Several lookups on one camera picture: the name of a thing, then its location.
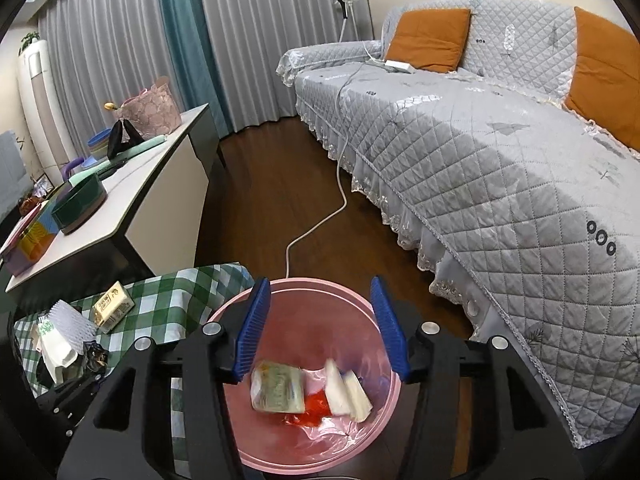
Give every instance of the orange cushion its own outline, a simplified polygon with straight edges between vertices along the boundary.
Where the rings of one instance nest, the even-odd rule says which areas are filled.
[[[575,7],[578,56],[565,104],[640,150],[640,43],[625,29]]]
[[[386,58],[432,72],[451,72],[460,63],[470,20],[469,9],[405,12]]]

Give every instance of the black bag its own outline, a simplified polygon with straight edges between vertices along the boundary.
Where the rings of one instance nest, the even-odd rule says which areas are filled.
[[[129,136],[129,140],[122,142],[123,127]],[[117,154],[142,144],[144,139],[135,129],[134,125],[127,119],[118,120],[109,133],[109,147],[107,148],[107,157],[112,160]]]

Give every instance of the air conditioner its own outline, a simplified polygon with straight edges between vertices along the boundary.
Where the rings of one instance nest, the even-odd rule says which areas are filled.
[[[38,158],[51,183],[58,186],[62,184],[62,168],[78,154],[60,110],[46,41],[31,43],[20,54],[18,86]]]

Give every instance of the butter package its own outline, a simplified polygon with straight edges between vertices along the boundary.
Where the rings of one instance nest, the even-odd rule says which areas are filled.
[[[109,333],[134,305],[135,303],[120,282],[116,282],[91,307],[90,320],[98,326],[100,332]]]
[[[262,361],[251,374],[251,404],[258,412],[305,413],[302,370]]]

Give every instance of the power strip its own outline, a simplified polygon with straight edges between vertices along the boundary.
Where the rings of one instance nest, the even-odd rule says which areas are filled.
[[[400,61],[392,61],[391,59],[387,59],[385,61],[385,67],[391,68],[395,72],[404,72],[405,74],[413,74],[413,73],[415,73],[415,68],[412,67],[409,63],[402,63]]]

